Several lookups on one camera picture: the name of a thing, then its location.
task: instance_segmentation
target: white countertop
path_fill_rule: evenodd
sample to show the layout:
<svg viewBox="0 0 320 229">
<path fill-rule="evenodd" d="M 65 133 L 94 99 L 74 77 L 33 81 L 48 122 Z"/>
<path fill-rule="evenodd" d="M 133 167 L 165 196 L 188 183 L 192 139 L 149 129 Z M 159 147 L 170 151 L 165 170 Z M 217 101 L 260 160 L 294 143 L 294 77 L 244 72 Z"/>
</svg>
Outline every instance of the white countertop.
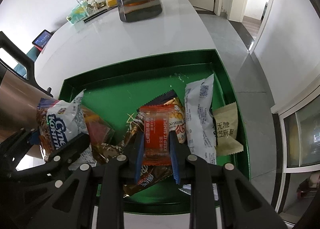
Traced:
<svg viewBox="0 0 320 229">
<path fill-rule="evenodd" d="M 149 55 L 215 49 L 188 0 L 161 0 L 163 12 L 134 23 L 120 21 L 118 9 L 84 24 L 59 28 L 35 62 L 37 83 L 58 98 L 63 81 L 102 66 Z"/>
</svg>

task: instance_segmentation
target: digital display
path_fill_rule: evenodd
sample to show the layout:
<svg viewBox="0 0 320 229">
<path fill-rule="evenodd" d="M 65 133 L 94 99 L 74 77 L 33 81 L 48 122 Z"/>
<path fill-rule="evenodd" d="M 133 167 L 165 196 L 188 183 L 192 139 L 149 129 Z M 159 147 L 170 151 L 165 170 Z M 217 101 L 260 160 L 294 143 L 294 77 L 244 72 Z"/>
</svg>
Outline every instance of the digital display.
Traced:
<svg viewBox="0 0 320 229">
<path fill-rule="evenodd" d="M 51 36 L 52 34 L 45 30 L 32 43 L 38 47 L 44 48 L 46 43 L 50 40 Z"/>
</svg>

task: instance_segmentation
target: candy wrapper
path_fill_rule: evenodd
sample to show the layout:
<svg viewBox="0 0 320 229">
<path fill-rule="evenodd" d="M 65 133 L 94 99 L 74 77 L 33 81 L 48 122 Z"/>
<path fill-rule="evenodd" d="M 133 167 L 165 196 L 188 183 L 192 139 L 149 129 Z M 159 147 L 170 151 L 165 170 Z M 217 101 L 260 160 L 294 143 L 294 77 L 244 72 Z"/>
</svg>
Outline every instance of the candy wrapper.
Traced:
<svg viewBox="0 0 320 229">
<path fill-rule="evenodd" d="M 173 104 L 142 106 L 144 113 L 144 165 L 171 165 L 169 152 L 169 115 Z"/>
<path fill-rule="evenodd" d="M 49 155 L 54 150 L 83 132 L 89 134 L 91 144 L 81 153 L 80 158 L 69 166 L 69 169 L 75 170 L 83 163 L 95 166 L 96 160 L 93 158 L 91 146 L 96 147 L 111 139 L 114 131 L 106 122 L 91 110 L 81 106 L 83 95 L 84 91 L 71 103 L 44 98 L 40 100 L 36 119 L 40 133 L 40 149 L 45 161 L 48 161 Z"/>
<path fill-rule="evenodd" d="M 216 136 L 210 108 L 212 104 L 214 74 L 207 79 L 187 84 L 184 105 L 188 146 L 191 154 L 203 158 L 210 164 L 217 164 Z M 218 200 L 216 184 L 212 184 L 214 199 Z"/>
<path fill-rule="evenodd" d="M 115 146 L 108 143 L 101 143 L 99 145 L 92 146 L 92 149 L 93 157 L 101 165 L 120 155 L 123 150 L 123 148 L 120 146 Z"/>
<path fill-rule="evenodd" d="M 177 94 L 174 90 L 164 93 L 152 101 L 145 104 L 147 105 L 168 105 L 173 104 L 174 110 L 169 114 L 169 131 L 175 130 L 178 140 L 180 143 L 184 143 L 186 136 L 186 124 L 184 119 L 184 107 L 182 106 Z M 137 116 L 133 119 L 129 125 L 128 131 L 124 137 L 124 140 L 117 146 L 124 148 L 129 143 L 134 143 L 136 139 L 136 133 L 138 130 L 144 131 L 144 114 L 138 111 Z M 111 147 L 110 155 L 107 151 L 104 153 L 105 159 L 110 159 L 115 157 L 115 151 L 118 149 L 115 146 L 106 145 L 106 147 Z M 125 185 L 124 192 L 131 196 L 141 190 L 144 190 L 159 181 L 172 175 L 172 167 L 167 166 L 154 166 L 154 165 L 143 165 L 141 168 L 140 179 L 137 185 Z"/>
<path fill-rule="evenodd" d="M 243 151 L 243 145 L 236 141 L 238 129 L 237 103 L 231 103 L 213 111 L 217 126 L 217 155 L 226 156 Z"/>
</svg>

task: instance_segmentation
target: qr code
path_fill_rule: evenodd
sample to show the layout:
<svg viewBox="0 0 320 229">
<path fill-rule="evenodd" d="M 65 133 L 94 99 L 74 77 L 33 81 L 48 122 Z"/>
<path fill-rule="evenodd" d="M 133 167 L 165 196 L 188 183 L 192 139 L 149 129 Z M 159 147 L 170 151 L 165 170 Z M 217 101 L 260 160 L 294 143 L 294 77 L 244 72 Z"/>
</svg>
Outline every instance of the qr code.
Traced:
<svg viewBox="0 0 320 229">
<path fill-rule="evenodd" d="M 200 87 L 200 96 L 207 97 L 208 96 L 209 85 L 201 85 Z"/>
</svg>

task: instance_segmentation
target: red package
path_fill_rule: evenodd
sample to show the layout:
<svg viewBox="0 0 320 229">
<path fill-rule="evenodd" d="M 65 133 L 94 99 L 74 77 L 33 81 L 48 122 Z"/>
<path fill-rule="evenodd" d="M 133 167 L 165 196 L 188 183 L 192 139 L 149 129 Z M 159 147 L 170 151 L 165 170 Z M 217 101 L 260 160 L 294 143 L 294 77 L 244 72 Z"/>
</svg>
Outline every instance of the red package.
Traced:
<svg viewBox="0 0 320 229">
<path fill-rule="evenodd" d="M 169 152 L 169 114 L 174 105 L 142 106 L 144 117 L 143 165 L 171 165 Z"/>
</svg>

